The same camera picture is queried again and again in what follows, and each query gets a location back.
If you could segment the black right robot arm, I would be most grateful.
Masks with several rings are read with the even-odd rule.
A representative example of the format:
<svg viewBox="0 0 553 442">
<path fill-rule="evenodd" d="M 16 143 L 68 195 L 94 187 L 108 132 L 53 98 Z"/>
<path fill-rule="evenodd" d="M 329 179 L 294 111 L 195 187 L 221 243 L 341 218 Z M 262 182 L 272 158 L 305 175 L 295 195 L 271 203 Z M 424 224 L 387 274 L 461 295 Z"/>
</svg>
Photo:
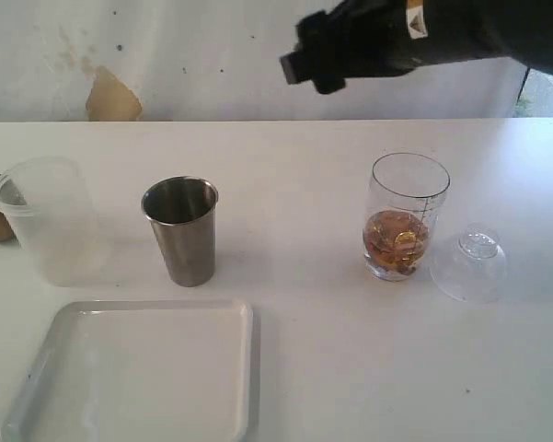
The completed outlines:
<svg viewBox="0 0 553 442">
<path fill-rule="evenodd" d="M 509 57 L 553 75 L 553 1 L 343 1 L 304 17 L 281 57 L 286 81 L 322 95 L 352 78 Z"/>
</svg>

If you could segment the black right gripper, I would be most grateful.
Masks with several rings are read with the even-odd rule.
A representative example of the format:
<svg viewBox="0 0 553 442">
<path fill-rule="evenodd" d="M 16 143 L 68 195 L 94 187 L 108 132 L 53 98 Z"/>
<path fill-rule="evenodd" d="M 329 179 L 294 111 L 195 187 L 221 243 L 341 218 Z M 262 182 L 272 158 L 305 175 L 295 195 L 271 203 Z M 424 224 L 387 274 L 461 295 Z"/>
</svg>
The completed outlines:
<svg viewBox="0 0 553 442">
<path fill-rule="evenodd" d="M 317 93 L 329 95 L 348 79 L 414 70 L 400 54 L 409 42 L 404 1 L 343 1 L 302 18 L 295 31 L 294 50 L 280 57 L 288 85 L 310 81 Z"/>
</svg>

